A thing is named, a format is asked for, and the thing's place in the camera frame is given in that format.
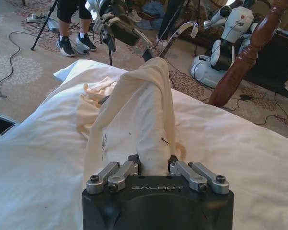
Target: white robot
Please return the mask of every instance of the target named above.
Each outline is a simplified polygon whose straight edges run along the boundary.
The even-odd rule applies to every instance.
[[[193,61],[190,74],[199,82],[215,88],[225,72],[234,63],[234,43],[250,28],[254,16],[249,7],[254,3],[254,0],[245,0],[243,6],[234,9],[223,6],[211,20],[204,22],[204,29],[223,25],[225,28],[222,38],[214,42],[211,56],[198,55]]]

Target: carved wooden post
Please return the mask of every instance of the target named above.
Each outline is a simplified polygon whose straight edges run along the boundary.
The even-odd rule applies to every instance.
[[[240,53],[213,91],[209,103],[222,107],[235,93],[247,72],[255,65],[258,51],[273,37],[281,18],[288,9],[288,0],[274,0],[270,13],[258,24],[248,47]]]

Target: person's leg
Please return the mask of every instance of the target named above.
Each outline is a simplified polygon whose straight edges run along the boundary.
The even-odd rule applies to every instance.
[[[169,34],[169,31],[170,31],[171,27],[175,24],[176,20],[178,19],[179,15],[180,15],[180,10],[179,10],[177,12],[177,14],[174,16],[176,10],[179,8],[179,6],[181,4],[183,4],[182,0],[169,0],[168,1],[167,11],[166,11],[166,13],[164,15],[164,18],[162,20],[158,38],[161,38],[162,40],[167,40],[168,34]],[[166,27],[169,24],[169,21],[172,18],[173,18],[172,22],[170,23],[168,29],[165,31]]]
[[[127,7],[128,7],[128,12],[132,12],[132,10],[133,10],[133,0],[126,0],[125,1],[126,2],[126,5],[127,5]]]
[[[138,15],[136,10],[133,9],[133,0],[125,0],[128,7],[128,17],[135,23],[140,22],[142,18]]]
[[[79,18],[80,18],[80,33],[77,37],[77,43],[84,46],[88,50],[95,51],[96,46],[91,42],[87,32],[90,28],[91,13],[85,7],[86,0],[78,0]]]
[[[90,28],[91,19],[80,19],[80,32],[86,34]]]
[[[57,17],[59,24],[60,38],[57,42],[57,46],[61,53],[65,56],[75,56],[75,52],[71,47],[71,43],[68,38],[69,23],[71,22],[72,15],[77,9],[77,0],[59,0],[57,4]]]
[[[61,37],[68,37],[69,23],[66,23],[58,19],[58,24],[59,24],[60,40],[61,40]]]

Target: carpet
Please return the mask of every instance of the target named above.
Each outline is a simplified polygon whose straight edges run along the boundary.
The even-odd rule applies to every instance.
[[[8,36],[12,31],[23,31],[32,35],[39,32],[38,24],[26,23],[26,17],[32,13],[48,14],[53,1],[26,0],[26,6],[21,0],[0,0],[0,80],[11,72],[9,57],[17,51]],[[78,15],[72,17],[70,38],[75,41],[78,33]],[[144,31],[152,40],[155,40],[157,31]],[[56,47],[56,34],[45,29],[44,37],[37,43],[35,51],[31,51],[35,37],[22,33],[11,35],[21,51],[12,59],[14,73],[1,85],[1,90],[7,98],[0,98],[0,114],[17,121],[25,120],[45,97],[60,85],[54,79],[53,73],[78,59],[90,59],[109,63],[108,48],[99,43],[98,35],[94,35],[97,46],[96,52],[87,56],[65,57]],[[126,70],[137,69],[144,63],[141,58],[144,45],[139,43],[135,47],[116,40],[117,51],[113,53],[113,65]],[[205,49],[198,47],[198,54],[204,54]],[[195,45],[186,41],[177,40],[166,55],[169,62],[170,80],[172,88],[193,98],[208,102],[211,90],[198,84],[190,77],[189,68],[194,59]],[[240,95],[246,94],[251,100],[238,100]],[[243,117],[253,123],[273,130],[288,137],[288,98],[266,90],[247,81],[242,81],[238,90],[224,106],[225,110]]]

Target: white sock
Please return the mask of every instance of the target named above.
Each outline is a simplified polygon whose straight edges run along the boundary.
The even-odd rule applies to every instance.
[[[80,32],[80,38],[84,38],[84,35],[85,35],[86,33],[82,33],[82,32]]]

